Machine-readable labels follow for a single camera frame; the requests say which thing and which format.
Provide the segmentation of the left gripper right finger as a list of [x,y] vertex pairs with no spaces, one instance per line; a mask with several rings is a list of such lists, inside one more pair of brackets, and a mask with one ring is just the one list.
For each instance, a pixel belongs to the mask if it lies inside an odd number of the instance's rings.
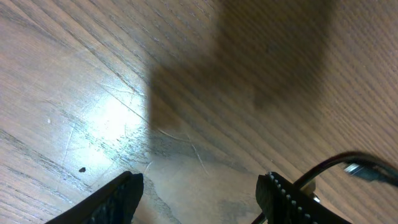
[[348,224],[276,172],[259,175],[256,201],[269,223]]

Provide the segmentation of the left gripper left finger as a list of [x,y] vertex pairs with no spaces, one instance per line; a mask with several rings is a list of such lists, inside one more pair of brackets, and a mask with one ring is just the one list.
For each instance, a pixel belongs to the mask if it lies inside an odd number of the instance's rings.
[[46,224],[130,224],[143,192],[143,175],[125,171]]

